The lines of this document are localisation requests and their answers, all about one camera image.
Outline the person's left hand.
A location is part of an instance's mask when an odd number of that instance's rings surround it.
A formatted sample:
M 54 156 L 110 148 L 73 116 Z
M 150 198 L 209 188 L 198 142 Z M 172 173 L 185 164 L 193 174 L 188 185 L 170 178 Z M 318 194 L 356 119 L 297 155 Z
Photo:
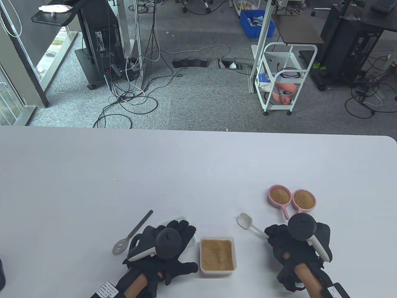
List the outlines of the person's left hand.
M 172 228 L 179 233 L 181 237 L 179 252 L 168 260 L 161 259 L 157 255 L 146 256 L 134 262 L 125 259 L 123 264 L 127 265 L 128 270 L 115 286 L 118 290 L 117 298 L 156 298 L 160 282 L 168 286 L 178 276 L 198 272 L 199 266 L 196 262 L 179 261 L 180 255 L 185 251 L 197 229 L 186 220 L 180 222 L 173 220 L 167 226 L 159 226 L 157 229 L 165 228 Z

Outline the person's right hand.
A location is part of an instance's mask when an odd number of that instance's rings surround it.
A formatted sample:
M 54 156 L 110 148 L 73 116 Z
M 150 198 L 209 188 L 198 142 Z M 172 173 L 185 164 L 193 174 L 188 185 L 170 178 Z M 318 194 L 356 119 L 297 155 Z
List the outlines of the person's right hand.
M 273 255 L 282 264 L 277 280 L 290 292 L 307 290 L 311 298 L 323 298 L 324 288 L 332 282 L 322 271 L 323 261 L 305 240 L 294 239 L 285 224 L 272 225 L 264 232 Z

